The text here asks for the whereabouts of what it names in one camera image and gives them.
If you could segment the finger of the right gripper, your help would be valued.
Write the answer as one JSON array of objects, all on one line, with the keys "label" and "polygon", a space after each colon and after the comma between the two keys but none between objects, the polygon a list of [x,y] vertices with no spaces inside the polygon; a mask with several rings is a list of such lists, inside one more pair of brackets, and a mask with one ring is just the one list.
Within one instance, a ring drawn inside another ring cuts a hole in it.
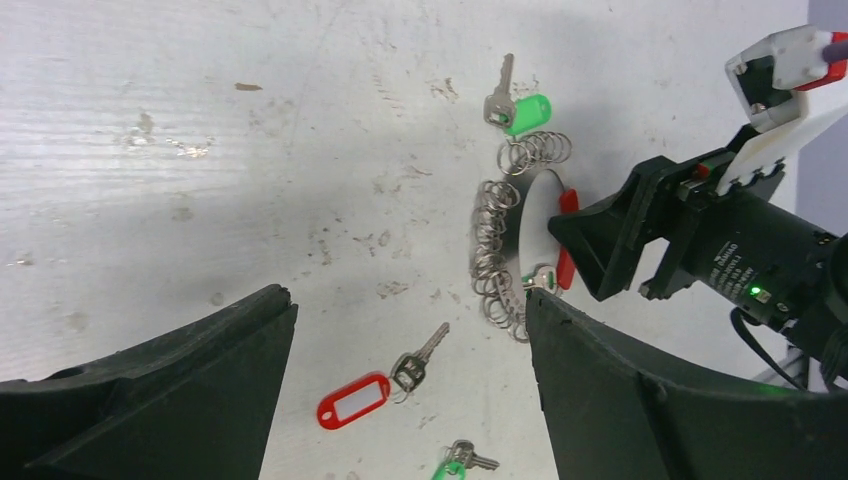
[{"label": "finger of the right gripper", "polygon": [[628,289],[645,246],[670,234],[679,215],[672,189],[682,178],[681,163],[654,157],[637,164],[614,194],[548,221],[595,300]]}]

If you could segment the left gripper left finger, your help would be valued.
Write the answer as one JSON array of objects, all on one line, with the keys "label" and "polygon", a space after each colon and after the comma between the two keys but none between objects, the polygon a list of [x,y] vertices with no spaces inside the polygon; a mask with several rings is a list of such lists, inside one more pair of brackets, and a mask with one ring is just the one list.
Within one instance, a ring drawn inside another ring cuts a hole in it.
[{"label": "left gripper left finger", "polygon": [[298,308],[277,284],[38,381],[1,385],[5,479],[255,479]]}]

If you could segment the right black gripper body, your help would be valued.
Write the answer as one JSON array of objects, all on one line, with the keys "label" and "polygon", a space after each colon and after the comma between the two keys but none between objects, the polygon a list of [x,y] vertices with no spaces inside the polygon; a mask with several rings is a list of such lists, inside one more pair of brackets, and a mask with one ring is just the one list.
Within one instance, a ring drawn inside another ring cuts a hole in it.
[{"label": "right black gripper body", "polygon": [[681,163],[683,178],[672,189],[679,215],[641,295],[668,299],[701,282],[746,319],[778,332],[845,325],[847,239],[771,203],[783,178],[781,165],[717,195],[735,156],[714,150]]}]

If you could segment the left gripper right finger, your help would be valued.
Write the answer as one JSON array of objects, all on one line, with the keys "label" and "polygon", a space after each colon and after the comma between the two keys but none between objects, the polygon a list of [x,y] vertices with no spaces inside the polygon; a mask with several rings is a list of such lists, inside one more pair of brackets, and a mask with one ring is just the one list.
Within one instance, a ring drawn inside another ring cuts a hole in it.
[{"label": "left gripper right finger", "polygon": [[526,303],[562,479],[843,479],[847,395],[742,379],[659,350],[546,292]]}]

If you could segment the metal keyring with red handle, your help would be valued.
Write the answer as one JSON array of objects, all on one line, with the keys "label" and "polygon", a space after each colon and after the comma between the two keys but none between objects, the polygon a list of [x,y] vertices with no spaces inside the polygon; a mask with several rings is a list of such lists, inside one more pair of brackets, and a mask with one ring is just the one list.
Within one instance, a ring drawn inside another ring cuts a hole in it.
[{"label": "metal keyring with red handle", "polygon": [[572,287],[572,257],[548,235],[547,221],[579,209],[577,191],[555,167],[573,152],[564,133],[536,131],[509,137],[496,154],[500,179],[480,183],[472,213],[469,273],[485,320],[527,344],[526,296],[558,295]]}]

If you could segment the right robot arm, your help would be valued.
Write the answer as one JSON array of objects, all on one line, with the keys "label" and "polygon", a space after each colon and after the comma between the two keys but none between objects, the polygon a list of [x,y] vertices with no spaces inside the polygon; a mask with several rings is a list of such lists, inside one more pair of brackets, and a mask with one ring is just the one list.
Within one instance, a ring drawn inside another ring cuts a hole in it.
[{"label": "right robot arm", "polygon": [[734,314],[816,359],[824,377],[847,374],[847,241],[771,202],[782,173],[715,192],[734,153],[683,163],[639,163],[614,195],[549,220],[593,298],[630,287],[645,246],[667,248],[640,294],[666,300],[702,283]]}]

